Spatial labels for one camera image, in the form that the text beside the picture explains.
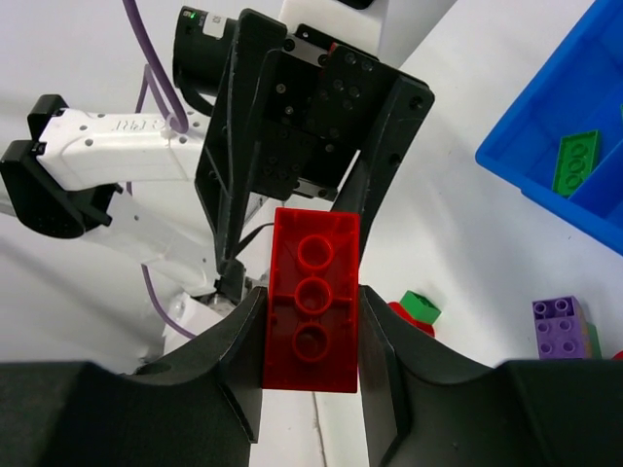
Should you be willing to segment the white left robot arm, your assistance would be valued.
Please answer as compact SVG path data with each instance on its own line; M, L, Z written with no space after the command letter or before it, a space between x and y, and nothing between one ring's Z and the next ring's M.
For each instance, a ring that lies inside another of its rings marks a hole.
M329 200L368 233L433 102L425 82L379 60L378 1L287 1L277 18L185 7L164 70L134 2L156 114L90 113L44 95L1 175L23 229L46 250L33 271L83 310L61 276L78 242L116 250L189 296L220 294L265 199Z

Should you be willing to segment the red rectangular lego brick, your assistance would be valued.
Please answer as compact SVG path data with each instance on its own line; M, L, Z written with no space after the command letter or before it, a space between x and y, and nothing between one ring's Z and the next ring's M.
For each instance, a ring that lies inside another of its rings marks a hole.
M264 388L356 392L359 236L353 213L275 211Z

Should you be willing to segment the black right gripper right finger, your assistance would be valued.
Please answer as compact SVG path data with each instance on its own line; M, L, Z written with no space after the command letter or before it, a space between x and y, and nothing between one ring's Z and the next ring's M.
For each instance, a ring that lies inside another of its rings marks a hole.
M359 300L359 375L369 463L398 466L448 442L451 411L468 383L492 369L428 336L398 316L370 286ZM423 444L432 443L433 448Z

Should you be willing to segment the green rectangular lego brick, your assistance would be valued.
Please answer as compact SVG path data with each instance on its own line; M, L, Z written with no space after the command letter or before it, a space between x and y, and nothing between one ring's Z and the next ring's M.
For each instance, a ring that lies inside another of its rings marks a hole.
M591 175L600 156L601 133L590 130L561 139L552 190L569 198Z

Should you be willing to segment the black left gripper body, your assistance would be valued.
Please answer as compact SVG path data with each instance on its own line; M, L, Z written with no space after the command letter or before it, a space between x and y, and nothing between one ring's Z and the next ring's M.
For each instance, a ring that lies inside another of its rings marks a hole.
M252 195L329 200L366 241L434 95L427 83L306 22L246 9L193 19L193 106L209 117L195 186L215 238L219 295L243 296Z

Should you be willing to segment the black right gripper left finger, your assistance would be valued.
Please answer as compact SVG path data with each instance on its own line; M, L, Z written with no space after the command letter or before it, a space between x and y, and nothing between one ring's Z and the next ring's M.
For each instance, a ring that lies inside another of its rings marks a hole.
M268 291L254 288L196 338L139 367L130 417L148 444L255 444Z

